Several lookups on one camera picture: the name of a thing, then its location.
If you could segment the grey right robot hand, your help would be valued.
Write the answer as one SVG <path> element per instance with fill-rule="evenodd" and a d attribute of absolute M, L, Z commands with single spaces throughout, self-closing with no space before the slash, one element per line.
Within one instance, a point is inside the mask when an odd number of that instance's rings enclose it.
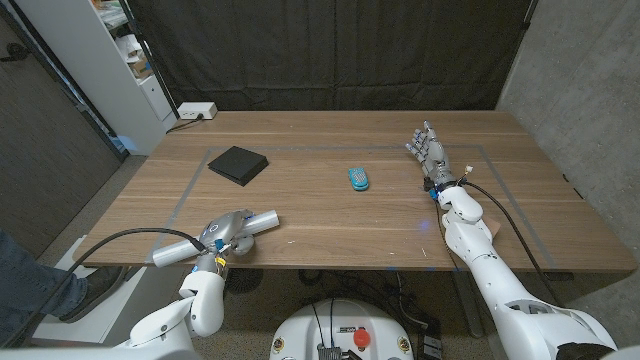
<path fill-rule="evenodd" d="M 431 180 L 437 191 L 455 186 L 457 179 L 451 172 L 450 162 L 433 126 L 424 121 L 424 129 L 416 129 L 405 145 L 421 165 L 424 175 Z"/>

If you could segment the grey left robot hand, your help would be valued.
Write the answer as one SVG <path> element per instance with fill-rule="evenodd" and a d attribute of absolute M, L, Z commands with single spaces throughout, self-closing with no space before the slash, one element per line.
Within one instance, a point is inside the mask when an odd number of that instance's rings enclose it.
<path fill-rule="evenodd" d="M 243 229 L 245 220 L 253 215 L 253 212 L 246 209 L 221 215 L 205 226 L 199 241 L 211 251 L 225 253 L 229 250 L 237 256 L 245 255 L 254 246 L 255 240 L 252 235 L 241 236 L 239 232 Z"/>

